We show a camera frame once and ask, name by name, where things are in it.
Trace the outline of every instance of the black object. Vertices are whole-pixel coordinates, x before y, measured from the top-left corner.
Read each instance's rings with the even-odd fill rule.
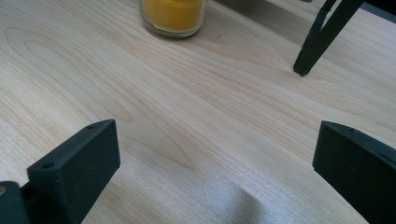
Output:
[[[87,126],[31,165],[21,189],[0,182],[0,224],[81,223],[119,167],[115,120]]]
[[[313,166],[368,222],[396,223],[396,149],[322,121]]]
[[[323,27],[326,15],[332,9],[335,1],[336,0],[326,0],[325,4],[320,9],[293,66],[294,72],[300,74],[302,77],[311,71],[320,56],[338,36],[363,2],[367,2],[374,7],[385,10],[389,15],[396,14],[396,1],[394,0],[342,0]]]

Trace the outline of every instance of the yellow liquid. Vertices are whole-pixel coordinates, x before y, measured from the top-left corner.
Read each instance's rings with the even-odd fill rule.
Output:
[[[146,18],[157,28],[181,32],[199,24],[205,0],[142,0]]]

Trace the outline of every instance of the wood grain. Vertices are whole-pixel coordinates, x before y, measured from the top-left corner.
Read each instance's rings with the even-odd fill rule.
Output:
[[[364,223],[311,166],[330,120],[396,147],[396,26],[359,10],[301,78],[323,1],[209,1],[152,35],[137,0],[0,0],[0,180],[116,119],[121,168],[84,223]]]

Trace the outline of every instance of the glass candle holder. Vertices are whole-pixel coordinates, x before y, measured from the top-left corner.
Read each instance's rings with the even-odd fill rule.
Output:
[[[158,35],[187,37],[199,30],[206,0],[140,0],[140,15]]]

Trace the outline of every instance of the wood grain pattern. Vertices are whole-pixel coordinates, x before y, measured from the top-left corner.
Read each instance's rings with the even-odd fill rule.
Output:
[[[117,120],[121,168],[84,223],[362,223],[311,166],[330,120],[396,147],[396,26],[359,10],[301,78],[323,1],[209,1],[152,35],[137,0],[0,0],[0,179]]]

